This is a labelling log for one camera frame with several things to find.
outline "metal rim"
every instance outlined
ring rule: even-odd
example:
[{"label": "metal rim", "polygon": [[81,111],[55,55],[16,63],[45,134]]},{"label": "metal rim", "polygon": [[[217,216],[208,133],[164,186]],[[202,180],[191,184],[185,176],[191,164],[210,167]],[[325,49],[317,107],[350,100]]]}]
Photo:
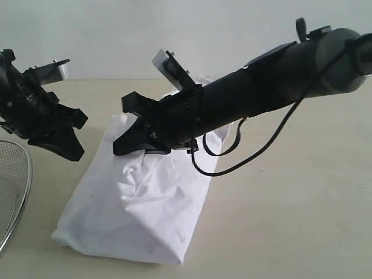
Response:
[{"label": "metal rim", "polygon": [[19,148],[21,148],[23,150],[23,152],[26,154],[27,167],[28,167],[26,190],[24,191],[21,204],[20,204],[20,206],[18,208],[18,212],[16,213],[15,218],[12,222],[12,225],[9,227],[8,231],[5,233],[4,238],[0,242],[0,256],[1,256],[2,253],[5,250],[8,242],[9,242],[11,236],[16,231],[17,226],[18,226],[18,224],[20,222],[20,219],[22,217],[23,210],[26,206],[28,196],[29,196],[30,190],[31,190],[31,182],[32,182],[32,179],[33,179],[33,163],[32,163],[31,155],[30,155],[29,151],[22,144],[20,144],[16,141],[12,141],[11,139],[5,139],[5,138],[0,138],[0,142],[7,142],[9,144],[15,144]]}]

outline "white wall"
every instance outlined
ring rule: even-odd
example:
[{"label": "white wall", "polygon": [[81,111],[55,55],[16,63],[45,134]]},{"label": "white wall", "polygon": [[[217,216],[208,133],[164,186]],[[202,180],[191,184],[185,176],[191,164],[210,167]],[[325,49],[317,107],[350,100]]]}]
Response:
[{"label": "white wall", "polygon": [[296,39],[295,19],[371,32],[367,0],[13,0],[0,6],[0,48],[23,70],[70,58],[70,78],[158,78],[172,50],[197,76],[219,76]]}]

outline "wire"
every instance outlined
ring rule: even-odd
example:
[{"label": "wire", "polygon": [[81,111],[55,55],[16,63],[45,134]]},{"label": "wire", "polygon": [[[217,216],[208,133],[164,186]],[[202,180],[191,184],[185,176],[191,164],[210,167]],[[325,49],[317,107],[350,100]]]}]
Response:
[{"label": "wire", "polygon": [[235,136],[234,142],[232,143],[232,145],[226,151],[224,151],[220,154],[215,154],[209,149],[208,144],[207,144],[207,139],[206,139],[207,134],[205,134],[203,136],[203,147],[204,147],[205,152],[207,152],[208,155],[210,155],[210,156],[219,157],[219,156],[227,155],[227,154],[231,153],[232,151],[234,151],[238,147],[238,145],[240,144],[240,139],[241,139],[240,127],[242,126],[242,124],[245,121],[246,121],[246,117],[244,117],[242,120],[240,120],[240,122],[238,124],[238,127],[237,127],[237,135]]},{"label": "wire", "polygon": [[271,138],[268,140],[268,142],[261,147],[256,153],[251,155],[250,157],[246,158],[245,160],[241,161],[240,163],[236,164],[235,166],[232,166],[226,170],[217,172],[217,173],[208,173],[204,170],[202,170],[196,163],[195,161],[195,145],[191,144],[191,161],[194,167],[198,172],[205,176],[210,176],[210,177],[217,177],[217,176],[223,176],[225,174],[228,174],[241,166],[249,163],[250,161],[256,159],[258,156],[260,156],[263,152],[265,152],[270,145],[275,141],[275,139],[278,137],[280,134],[281,130],[284,128],[285,124],[287,123],[288,119],[291,117],[293,112],[297,109],[297,107],[300,105],[302,100],[305,98],[307,93],[312,89],[312,86],[318,81],[318,79],[326,72],[328,71],[340,58],[342,58],[345,54],[347,53],[347,49],[342,50],[339,54],[335,55],[318,73],[318,75],[314,78],[313,82],[310,83],[310,85],[305,89],[302,94],[300,95],[299,99],[293,104],[293,106],[290,108],[290,110],[287,112],[287,114],[284,116],[282,119],[281,123],[279,124],[278,128],[275,130],[274,134],[271,136]]}]

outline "metal mesh basket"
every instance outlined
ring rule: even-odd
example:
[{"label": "metal mesh basket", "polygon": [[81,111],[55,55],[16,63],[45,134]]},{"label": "metal mesh basket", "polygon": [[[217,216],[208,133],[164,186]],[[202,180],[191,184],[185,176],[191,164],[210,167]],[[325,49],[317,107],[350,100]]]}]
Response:
[{"label": "metal mesh basket", "polygon": [[27,149],[15,141],[0,139],[0,256],[21,219],[32,173]]}]

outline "white cloth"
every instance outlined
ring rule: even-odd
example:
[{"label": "white cloth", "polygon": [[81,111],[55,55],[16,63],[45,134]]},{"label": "white cloth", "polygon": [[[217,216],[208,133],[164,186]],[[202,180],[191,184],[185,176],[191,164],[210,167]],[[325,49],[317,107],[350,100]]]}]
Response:
[{"label": "white cloth", "polygon": [[[52,239],[94,256],[149,263],[182,263],[208,191],[186,151],[145,155],[113,154],[113,141],[133,124],[115,115],[84,177],[62,213]],[[219,152],[229,126],[208,134]],[[206,171],[217,158],[203,148],[195,154]]]}]

